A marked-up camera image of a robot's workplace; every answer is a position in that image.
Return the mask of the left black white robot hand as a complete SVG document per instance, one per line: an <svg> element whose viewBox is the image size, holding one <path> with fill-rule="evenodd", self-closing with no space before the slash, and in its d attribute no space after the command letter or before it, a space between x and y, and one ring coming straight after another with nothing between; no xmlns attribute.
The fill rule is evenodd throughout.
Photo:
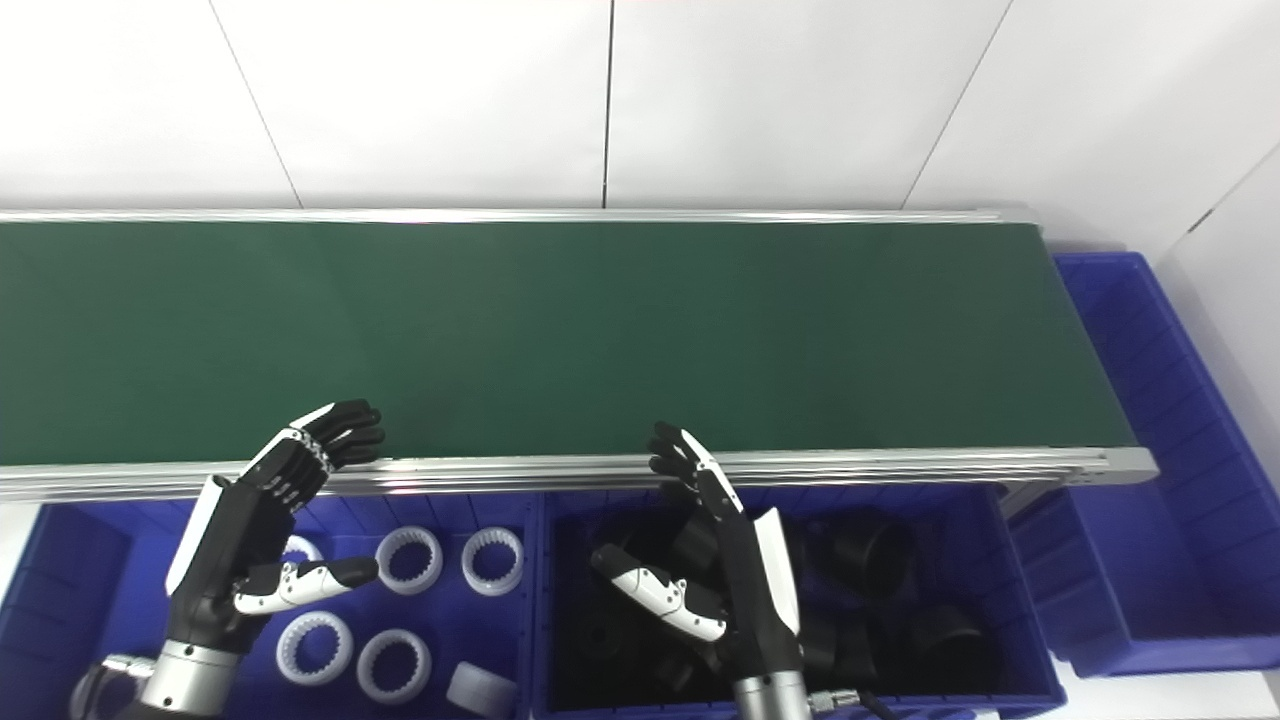
<svg viewBox="0 0 1280 720"><path fill-rule="evenodd" d="M378 578L378 561L283 562L294 515L339 469L378 459L385 432L366 400L294 419L234 479L206 482L166 575L166 641L247 655L269 616Z"/></svg>

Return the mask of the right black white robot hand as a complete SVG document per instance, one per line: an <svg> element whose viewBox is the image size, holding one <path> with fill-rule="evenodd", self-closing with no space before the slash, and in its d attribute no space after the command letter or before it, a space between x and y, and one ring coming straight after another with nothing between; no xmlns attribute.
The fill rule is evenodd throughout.
<svg viewBox="0 0 1280 720"><path fill-rule="evenodd" d="M728 682L769 684L804 667L797 589L780 514L754 518L717 457L689 430L657 421L649 468L664 492L709 520L724 594L599 544L596 574L667 626L713 651Z"/></svg>

